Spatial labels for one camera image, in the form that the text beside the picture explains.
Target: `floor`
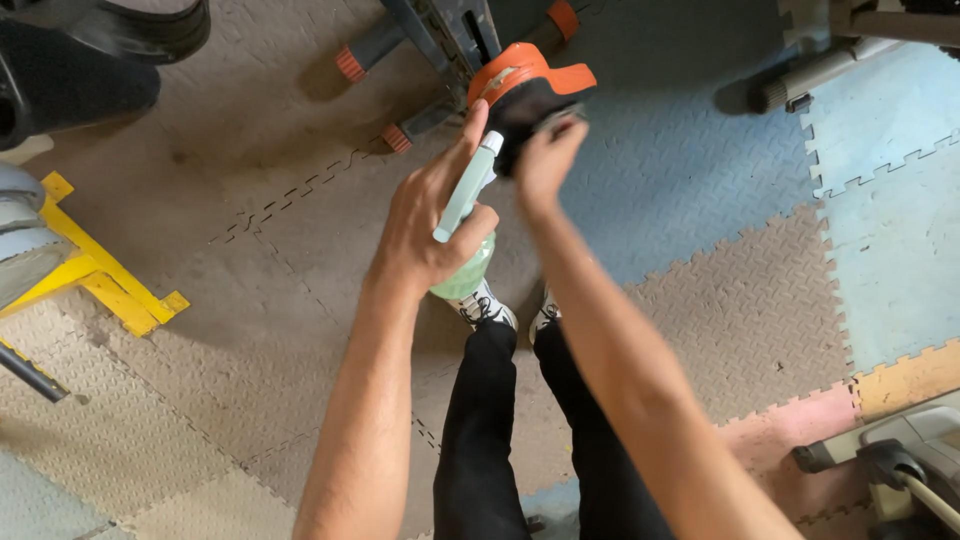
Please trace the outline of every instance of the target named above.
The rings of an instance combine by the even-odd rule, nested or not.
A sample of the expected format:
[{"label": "floor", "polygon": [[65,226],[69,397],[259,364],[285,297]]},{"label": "floor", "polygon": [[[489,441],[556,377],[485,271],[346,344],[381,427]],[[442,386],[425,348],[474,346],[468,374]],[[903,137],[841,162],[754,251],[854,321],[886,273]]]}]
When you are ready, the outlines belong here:
[{"label": "floor", "polygon": [[[509,41],[549,2],[491,4]],[[62,207],[156,295],[192,306],[144,339],[79,292],[0,321],[74,391],[49,405],[0,373],[0,539],[288,536],[394,186],[456,127],[388,154],[380,129],[437,77],[405,43],[348,87],[332,56],[379,3],[281,5],[214,0],[210,42],[163,69],[156,110],[57,135],[28,164],[76,187]],[[822,47],[822,3],[578,6],[551,61],[585,61],[599,87],[564,207],[804,535],[865,538],[862,472],[803,475],[788,452],[960,387],[960,66],[909,45],[806,113],[756,116],[743,89]],[[501,216],[488,278],[526,325],[542,285],[512,196],[481,196]],[[432,528],[467,335],[424,300],[401,540]],[[540,535],[560,538],[569,430],[521,341],[511,460],[524,508],[555,525]]]}]

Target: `black pants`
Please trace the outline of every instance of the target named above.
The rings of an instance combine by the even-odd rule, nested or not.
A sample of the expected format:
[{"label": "black pants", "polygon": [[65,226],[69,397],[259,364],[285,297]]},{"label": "black pants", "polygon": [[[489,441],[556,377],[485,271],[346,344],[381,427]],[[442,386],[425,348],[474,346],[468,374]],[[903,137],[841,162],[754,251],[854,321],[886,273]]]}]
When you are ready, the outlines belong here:
[{"label": "black pants", "polygon": [[[437,540],[529,539],[508,461],[514,427],[516,332],[484,323],[467,340],[446,412],[433,482]],[[603,411],[580,378],[560,325],[537,334],[534,353],[573,429],[582,539],[673,538]]]}]

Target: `hand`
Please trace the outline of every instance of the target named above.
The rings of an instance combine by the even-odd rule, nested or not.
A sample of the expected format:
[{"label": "hand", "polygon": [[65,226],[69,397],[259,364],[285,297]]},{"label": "hand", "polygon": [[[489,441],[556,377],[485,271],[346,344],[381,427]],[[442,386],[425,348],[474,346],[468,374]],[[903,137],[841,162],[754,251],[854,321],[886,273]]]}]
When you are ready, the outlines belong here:
[{"label": "hand", "polygon": [[571,113],[527,140],[513,173],[517,203],[528,219],[559,206],[557,194],[587,131],[587,122]]},{"label": "hand", "polygon": [[433,238],[453,189],[480,144],[488,112],[487,102],[477,100],[457,141],[400,183],[368,280],[390,281],[420,298],[473,257],[496,227],[500,219],[496,212],[476,204],[449,241]]}]

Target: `orange rubber part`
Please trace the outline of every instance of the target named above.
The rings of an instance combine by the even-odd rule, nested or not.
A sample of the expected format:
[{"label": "orange rubber part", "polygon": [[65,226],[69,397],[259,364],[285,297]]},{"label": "orange rubber part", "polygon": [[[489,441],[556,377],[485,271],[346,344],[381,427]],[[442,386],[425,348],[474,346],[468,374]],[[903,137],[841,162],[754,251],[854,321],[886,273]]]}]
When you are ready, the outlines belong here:
[{"label": "orange rubber part", "polygon": [[398,154],[403,154],[414,145],[396,124],[390,124],[386,128],[383,128],[383,134],[381,134],[381,136],[383,136],[383,140],[386,140],[387,144],[394,149],[394,152]]},{"label": "orange rubber part", "polygon": [[340,68],[340,72],[344,74],[344,77],[347,77],[347,80],[355,85],[363,81],[363,78],[367,76],[367,72],[364,68],[360,67],[360,63],[353,57],[353,53],[350,52],[350,48],[347,45],[344,45],[344,48],[340,49],[340,52],[337,53],[336,62],[337,67]]},{"label": "orange rubber part", "polygon": [[566,3],[566,0],[557,0],[546,11],[546,16],[553,19],[557,28],[564,34],[564,40],[570,41],[570,38],[577,33],[580,28],[580,17],[573,11],[573,8]]},{"label": "orange rubber part", "polygon": [[514,43],[473,76],[467,91],[467,103],[473,105],[482,98],[492,106],[517,85],[537,77],[546,79],[553,91],[561,95],[597,86],[593,72],[585,63],[550,69],[536,46]]}]

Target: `yellow frame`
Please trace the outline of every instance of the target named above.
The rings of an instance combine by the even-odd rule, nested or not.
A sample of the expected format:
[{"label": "yellow frame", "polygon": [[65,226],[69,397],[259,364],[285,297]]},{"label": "yellow frame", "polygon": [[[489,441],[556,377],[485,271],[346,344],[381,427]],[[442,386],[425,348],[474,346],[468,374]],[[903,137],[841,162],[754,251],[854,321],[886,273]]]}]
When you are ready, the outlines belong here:
[{"label": "yellow frame", "polygon": [[162,300],[151,294],[143,283],[57,206],[73,192],[73,186],[63,176],[57,172],[50,173],[42,184],[47,192],[47,200],[40,215],[51,231],[72,242],[76,249],[67,261],[43,281],[0,311],[0,317],[72,286],[81,285],[113,311],[123,321],[125,329],[140,337],[190,306],[178,291]]}]

